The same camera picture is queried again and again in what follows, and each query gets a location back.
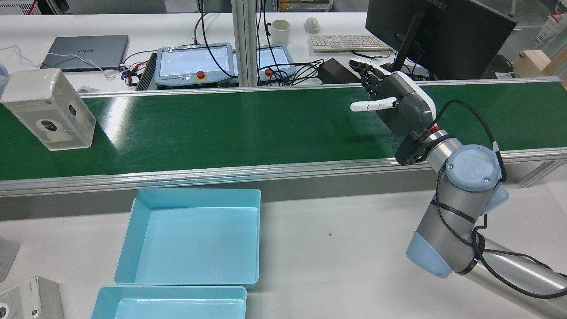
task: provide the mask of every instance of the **screen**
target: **screen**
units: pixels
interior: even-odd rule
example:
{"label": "screen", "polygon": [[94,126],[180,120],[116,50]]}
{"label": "screen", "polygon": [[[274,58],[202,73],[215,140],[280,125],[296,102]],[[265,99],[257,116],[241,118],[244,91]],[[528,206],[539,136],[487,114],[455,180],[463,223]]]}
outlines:
{"label": "screen", "polygon": [[[276,62],[278,64],[288,64],[289,61],[287,60],[287,56],[285,55],[285,51],[282,47],[272,47],[272,51],[274,52],[274,57],[276,57]],[[274,57],[272,57],[272,53],[270,52],[269,48],[263,48],[258,51],[257,59],[260,62],[259,69],[263,69],[266,66],[274,65]],[[234,75],[238,75],[238,67],[236,66],[238,63],[236,59],[234,60]],[[280,69],[283,68],[290,68],[289,65],[280,66]]]}
{"label": "screen", "polygon": [[479,79],[516,26],[473,0],[370,0],[366,29],[401,50],[416,14],[407,57],[439,79]]}
{"label": "screen", "polygon": [[[225,70],[229,69],[227,47],[211,47],[211,52],[217,62]],[[184,49],[178,51],[163,51],[159,76],[192,74],[198,71],[220,71],[207,48]]]}

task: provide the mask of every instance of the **white mug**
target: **white mug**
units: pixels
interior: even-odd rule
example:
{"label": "white mug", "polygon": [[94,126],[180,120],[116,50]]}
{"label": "white mug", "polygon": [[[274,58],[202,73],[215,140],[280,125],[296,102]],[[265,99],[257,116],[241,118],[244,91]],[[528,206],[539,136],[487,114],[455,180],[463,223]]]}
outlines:
{"label": "white mug", "polygon": [[274,20],[267,23],[266,32],[270,36],[271,44],[289,44],[289,22],[286,20]]}

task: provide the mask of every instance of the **white cable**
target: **white cable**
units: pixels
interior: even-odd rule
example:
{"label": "white cable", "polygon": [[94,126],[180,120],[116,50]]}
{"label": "white cable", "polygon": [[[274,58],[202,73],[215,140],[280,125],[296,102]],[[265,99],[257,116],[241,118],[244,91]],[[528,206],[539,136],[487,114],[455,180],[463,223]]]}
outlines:
{"label": "white cable", "polygon": [[7,49],[11,49],[11,48],[14,48],[14,52],[20,57],[20,61],[21,61],[22,59],[24,59],[24,60],[28,61],[31,65],[35,66],[36,68],[39,68],[39,67],[41,66],[41,64],[40,64],[40,65],[37,65],[37,64],[33,63],[30,59],[24,57],[24,56],[22,55],[22,50],[20,50],[20,47],[19,47],[17,44],[12,45],[11,47],[2,48],[2,49],[0,49],[0,51],[2,51],[2,50],[7,50]]}
{"label": "white cable", "polygon": [[[20,60],[24,59],[24,60],[28,61],[31,65],[35,66],[36,68],[39,68],[41,66],[41,64],[39,64],[39,65],[35,64],[30,59],[24,57],[22,55],[22,50],[20,49],[20,47],[17,44],[12,45],[11,47],[2,48],[2,49],[0,49],[0,51],[11,49],[11,48],[13,48],[14,52],[20,57]],[[50,55],[50,54],[54,55],[54,56],[60,56],[60,57],[66,57],[66,56],[77,57],[77,58],[79,58],[79,60],[99,69],[103,73],[104,77],[108,78],[108,79],[117,77],[118,75],[122,75],[121,71],[116,71],[116,70],[106,70],[105,71],[105,70],[101,69],[98,65],[96,65],[94,62],[92,62],[92,60],[86,60],[85,61],[85,60],[83,60],[83,58],[81,58],[80,56],[78,56],[76,54],[57,54],[57,53],[51,53],[51,52],[47,53],[47,55]]]}

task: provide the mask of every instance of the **huawei logo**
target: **huawei logo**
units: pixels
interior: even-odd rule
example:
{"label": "huawei logo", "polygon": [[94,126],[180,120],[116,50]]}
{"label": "huawei logo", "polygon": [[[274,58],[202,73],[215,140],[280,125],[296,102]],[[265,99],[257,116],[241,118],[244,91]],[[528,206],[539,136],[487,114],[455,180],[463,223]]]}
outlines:
{"label": "huawei logo", "polygon": [[425,2],[429,2],[433,6],[438,7],[441,10],[445,10],[445,8],[447,7],[447,5],[443,1],[440,1],[440,0],[425,0]]}

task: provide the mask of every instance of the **light blue joint cover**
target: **light blue joint cover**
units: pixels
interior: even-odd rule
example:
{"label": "light blue joint cover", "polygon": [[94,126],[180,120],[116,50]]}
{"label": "light blue joint cover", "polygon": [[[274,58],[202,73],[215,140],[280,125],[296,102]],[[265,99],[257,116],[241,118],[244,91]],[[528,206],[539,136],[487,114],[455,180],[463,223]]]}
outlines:
{"label": "light blue joint cover", "polygon": [[480,216],[488,213],[496,206],[507,201],[509,197],[510,194],[508,194],[508,191],[504,188],[504,185],[500,184],[499,188],[496,189],[494,193],[492,193],[492,195],[488,198],[488,202],[486,202],[486,205],[484,205],[483,212],[480,214]]}
{"label": "light blue joint cover", "polygon": [[466,145],[454,151],[446,169],[455,186],[471,192],[493,188],[501,176],[496,154],[482,145]]}
{"label": "light blue joint cover", "polygon": [[8,71],[0,64],[0,98],[2,97],[6,84],[8,84]]}
{"label": "light blue joint cover", "polygon": [[418,232],[413,232],[412,241],[405,254],[416,265],[439,278],[447,278],[452,272],[443,257]]}

